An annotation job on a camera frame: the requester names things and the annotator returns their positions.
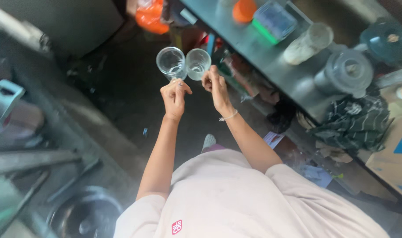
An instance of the white shoe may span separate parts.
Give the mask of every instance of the white shoe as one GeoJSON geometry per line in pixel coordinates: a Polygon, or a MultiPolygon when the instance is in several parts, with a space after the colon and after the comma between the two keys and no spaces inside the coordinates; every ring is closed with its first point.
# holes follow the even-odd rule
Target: white shoe
{"type": "Polygon", "coordinates": [[[201,153],[204,151],[205,148],[209,148],[209,147],[212,146],[213,144],[217,144],[217,140],[216,140],[216,138],[215,138],[212,134],[208,134],[208,135],[205,137],[204,145],[202,146],[201,153]]]}

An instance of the white string bracelet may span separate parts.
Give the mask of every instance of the white string bracelet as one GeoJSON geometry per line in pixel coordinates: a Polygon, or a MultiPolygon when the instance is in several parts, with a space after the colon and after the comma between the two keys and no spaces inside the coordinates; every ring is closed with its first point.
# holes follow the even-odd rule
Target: white string bracelet
{"type": "Polygon", "coordinates": [[[224,122],[225,120],[236,116],[236,114],[238,114],[238,110],[235,109],[235,113],[234,113],[232,116],[226,117],[226,118],[223,118],[223,117],[222,117],[222,118],[219,119],[219,122],[224,122]]]}

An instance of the beige t-shirt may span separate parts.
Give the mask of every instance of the beige t-shirt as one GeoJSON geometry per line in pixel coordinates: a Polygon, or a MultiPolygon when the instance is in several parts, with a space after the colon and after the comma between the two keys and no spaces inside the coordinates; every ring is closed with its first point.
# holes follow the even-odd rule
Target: beige t-shirt
{"type": "Polygon", "coordinates": [[[243,154],[217,150],[180,166],[167,201],[143,197],[117,220],[114,238],[388,238],[359,208],[286,165],[266,174],[243,154]]]}

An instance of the red logo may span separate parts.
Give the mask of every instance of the red logo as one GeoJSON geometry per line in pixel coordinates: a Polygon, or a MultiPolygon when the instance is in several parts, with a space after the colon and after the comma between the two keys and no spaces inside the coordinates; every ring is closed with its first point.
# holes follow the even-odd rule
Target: red logo
{"type": "Polygon", "coordinates": [[[182,220],[178,220],[172,224],[172,235],[176,235],[180,230],[182,230],[182,220]]]}

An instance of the glass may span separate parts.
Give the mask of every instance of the glass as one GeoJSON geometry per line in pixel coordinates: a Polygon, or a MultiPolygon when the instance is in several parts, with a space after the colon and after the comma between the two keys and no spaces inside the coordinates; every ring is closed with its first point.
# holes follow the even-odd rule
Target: glass
{"type": "Polygon", "coordinates": [[[333,41],[333,30],[324,23],[312,24],[283,52],[288,64],[299,65],[325,49],[333,41]]]}
{"type": "Polygon", "coordinates": [[[176,47],[166,47],[157,55],[157,67],[166,78],[186,78],[185,55],[176,47]]]}
{"type": "Polygon", "coordinates": [[[199,81],[210,68],[211,57],[205,50],[193,49],[186,55],[186,66],[189,78],[199,81]]]}

